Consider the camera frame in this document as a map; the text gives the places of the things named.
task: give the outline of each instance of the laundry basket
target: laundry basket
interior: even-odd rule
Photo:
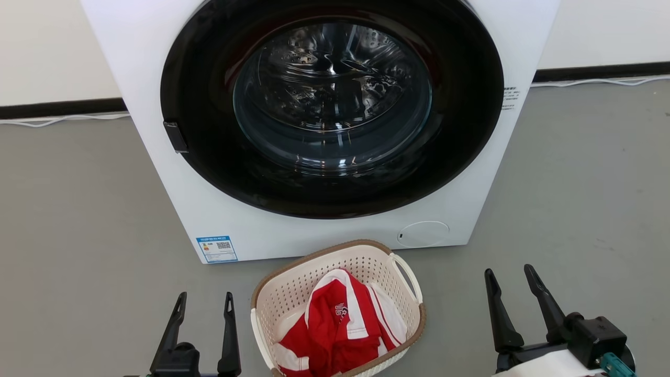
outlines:
[[[251,326],[263,359],[274,376],[283,376],[273,348],[301,316],[323,275],[344,268],[361,283],[376,282],[395,302],[407,325],[407,341],[389,353],[343,376],[373,376],[400,360],[423,333],[425,306],[407,263],[379,242],[351,241],[310,254],[264,278],[251,298]]]

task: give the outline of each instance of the white wall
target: white wall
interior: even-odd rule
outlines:
[[[120,96],[78,0],[0,0],[0,106]]]
[[[539,67],[667,62],[669,38],[670,0],[562,0]]]
[[[563,0],[539,67],[670,61],[668,37],[670,0]],[[78,0],[0,1],[0,106],[119,95]]]

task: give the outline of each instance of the clothing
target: clothing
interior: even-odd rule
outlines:
[[[289,377],[331,377],[386,354],[406,335],[400,312],[376,283],[336,269],[317,283],[305,313],[272,348]]]

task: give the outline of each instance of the brown basket rim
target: brown basket rim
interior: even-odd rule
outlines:
[[[350,248],[352,246],[359,246],[359,245],[366,245],[366,246],[372,246],[375,248],[378,248],[385,252],[388,255],[391,255],[393,251],[389,249],[386,245],[379,243],[377,241],[373,241],[371,239],[357,239],[355,241],[349,241],[349,242],[344,242],[343,244],[331,246],[329,248],[320,250],[318,252],[312,253],[308,256],[304,256],[292,263],[289,263],[288,265],[272,272],[270,275],[264,277],[256,287],[256,289],[253,292],[253,295],[251,296],[251,308],[256,309],[256,304],[258,301],[258,295],[261,292],[261,289],[273,278],[279,276],[280,274],[283,274],[284,272],[291,270],[292,268],[295,268],[296,266],[299,266],[301,264],[304,264],[306,262],[309,262],[310,260],[319,258],[320,256],[324,256],[326,254],[330,254],[333,252],[337,252],[346,248]],[[356,376],[357,374],[363,373],[367,370],[370,370],[379,364],[382,364],[386,362],[387,360],[393,358],[397,354],[400,354],[401,352],[405,351],[407,348],[412,346],[414,343],[416,343],[417,340],[421,337],[423,334],[423,330],[425,329],[425,323],[426,323],[426,310],[425,310],[425,304],[421,303],[419,304],[419,325],[417,327],[417,330],[414,332],[414,334],[405,341],[405,343],[402,343],[400,346],[394,348],[392,351],[386,353],[384,356],[380,358],[376,358],[373,361],[363,364],[359,366],[358,368],[352,369],[346,373],[340,374],[339,376],[342,377],[353,377]],[[272,368],[272,375],[276,377],[284,376],[277,368]]]

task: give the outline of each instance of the front-loading washing machine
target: front-loading washing machine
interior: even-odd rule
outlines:
[[[82,4],[200,260],[219,263],[466,244],[559,0]]]

